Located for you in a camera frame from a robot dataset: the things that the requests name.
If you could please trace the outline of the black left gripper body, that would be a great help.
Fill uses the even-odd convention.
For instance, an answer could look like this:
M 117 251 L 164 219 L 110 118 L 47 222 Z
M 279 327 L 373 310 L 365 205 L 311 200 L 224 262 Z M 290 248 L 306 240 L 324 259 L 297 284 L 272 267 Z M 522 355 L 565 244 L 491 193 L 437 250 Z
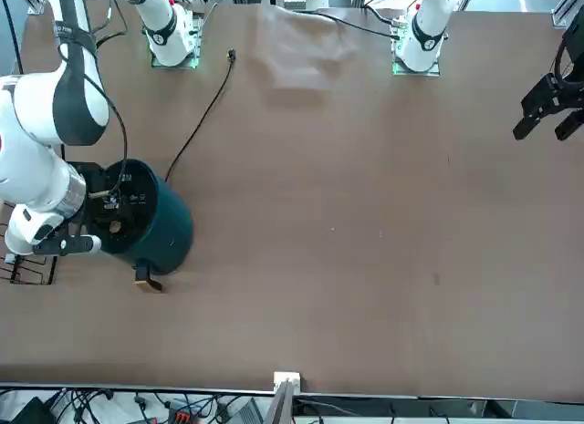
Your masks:
M 564 51 L 568 52 L 572 70 L 564 75 L 558 71 L 558 83 L 562 88 L 583 88 L 583 18 L 575 17 L 564 32 L 558 47 L 558 62 L 561 62 Z

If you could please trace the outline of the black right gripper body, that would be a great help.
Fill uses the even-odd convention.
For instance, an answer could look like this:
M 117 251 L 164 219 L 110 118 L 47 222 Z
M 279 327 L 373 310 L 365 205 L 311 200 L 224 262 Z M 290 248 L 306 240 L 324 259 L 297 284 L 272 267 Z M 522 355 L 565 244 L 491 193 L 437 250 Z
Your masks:
M 81 235 L 81 230 L 85 229 L 86 234 L 108 238 L 110 223 L 108 212 L 105 210 L 105 199 L 89 197 L 93 192 L 106 190 L 108 174 L 95 162 L 72 161 L 71 164 L 86 182 L 85 199 L 81 208 L 70 219 L 75 228 L 74 234 Z

